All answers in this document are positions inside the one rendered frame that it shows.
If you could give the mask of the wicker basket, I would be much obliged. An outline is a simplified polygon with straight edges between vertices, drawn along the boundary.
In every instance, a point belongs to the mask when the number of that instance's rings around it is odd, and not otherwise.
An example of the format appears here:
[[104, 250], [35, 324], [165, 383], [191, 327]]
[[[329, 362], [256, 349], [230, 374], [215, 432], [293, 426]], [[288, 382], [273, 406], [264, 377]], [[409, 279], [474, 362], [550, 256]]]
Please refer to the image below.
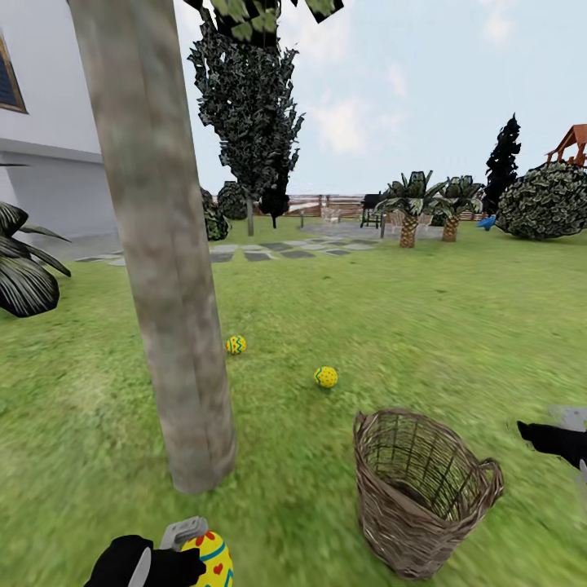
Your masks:
[[[395, 466], [398, 442], [403, 438], [401, 418], [413, 422], [413, 427], [403, 453], [400, 477], [394, 476], [393, 470], [382, 474], [378, 469], [382, 449], [392, 449], [386, 461], [390, 468]], [[414, 487], [417, 478], [409, 467], [415, 458], [419, 430], [428, 438], [427, 454], [419, 462], [421, 481]], [[352, 433], [357, 513], [365, 544], [386, 567], [405, 580], [415, 582], [435, 576], [483, 520], [486, 511], [504, 496], [500, 463], [491, 457], [478, 460], [450, 426], [406, 408], [384, 408], [368, 416], [359, 410], [354, 416]], [[443, 471], [435, 464], [437, 445], [449, 455]], [[452, 464], [457, 464], [464, 479], [457, 490], [447, 481]], [[492, 470], [492, 482], [486, 470]]]

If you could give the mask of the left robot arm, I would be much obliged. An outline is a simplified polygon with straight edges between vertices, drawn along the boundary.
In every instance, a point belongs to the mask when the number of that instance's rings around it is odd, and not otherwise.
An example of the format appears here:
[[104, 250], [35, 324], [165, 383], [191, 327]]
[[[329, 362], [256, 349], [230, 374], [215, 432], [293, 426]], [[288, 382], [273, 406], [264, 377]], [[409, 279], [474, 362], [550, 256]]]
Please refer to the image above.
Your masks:
[[193, 587], [198, 576], [206, 574], [206, 565], [200, 549], [181, 551], [181, 544], [208, 531], [208, 522], [199, 516], [170, 524], [161, 550], [141, 536], [117, 537], [100, 555], [84, 587]]

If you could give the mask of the easter egg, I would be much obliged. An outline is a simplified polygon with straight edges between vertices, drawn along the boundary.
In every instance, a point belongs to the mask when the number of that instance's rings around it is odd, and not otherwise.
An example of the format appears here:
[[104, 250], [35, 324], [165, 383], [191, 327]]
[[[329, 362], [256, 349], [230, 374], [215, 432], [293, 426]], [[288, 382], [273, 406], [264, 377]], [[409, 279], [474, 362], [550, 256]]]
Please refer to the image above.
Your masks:
[[200, 560], [206, 565], [206, 574], [198, 576], [193, 587], [232, 587], [233, 569], [231, 554], [216, 532], [186, 541], [181, 551], [200, 549]]
[[246, 341], [242, 336], [233, 336], [232, 339], [228, 339], [227, 350], [232, 354], [242, 354], [246, 349]]
[[333, 368], [322, 367], [317, 369], [314, 378], [319, 386], [330, 388], [337, 383], [338, 375]]

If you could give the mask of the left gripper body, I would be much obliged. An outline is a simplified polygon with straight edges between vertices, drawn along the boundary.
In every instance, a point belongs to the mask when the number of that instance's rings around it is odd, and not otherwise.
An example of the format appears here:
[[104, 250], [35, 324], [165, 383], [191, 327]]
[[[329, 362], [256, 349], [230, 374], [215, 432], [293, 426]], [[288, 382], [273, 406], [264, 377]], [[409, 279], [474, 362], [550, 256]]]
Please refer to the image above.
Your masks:
[[193, 587], [198, 581], [200, 549], [162, 550], [166, 569], [159, 587]]

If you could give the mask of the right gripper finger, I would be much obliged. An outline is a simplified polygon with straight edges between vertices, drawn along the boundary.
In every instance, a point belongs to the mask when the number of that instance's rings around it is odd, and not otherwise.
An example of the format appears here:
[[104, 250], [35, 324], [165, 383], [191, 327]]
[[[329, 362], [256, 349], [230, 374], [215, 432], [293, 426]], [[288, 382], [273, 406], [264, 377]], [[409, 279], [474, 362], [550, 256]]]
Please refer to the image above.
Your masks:
[[519, 433], [523, 437], [523, 439], [532, 441], [530, 435], [530, 424], [523, 423], [522, 421], [518, 421]]

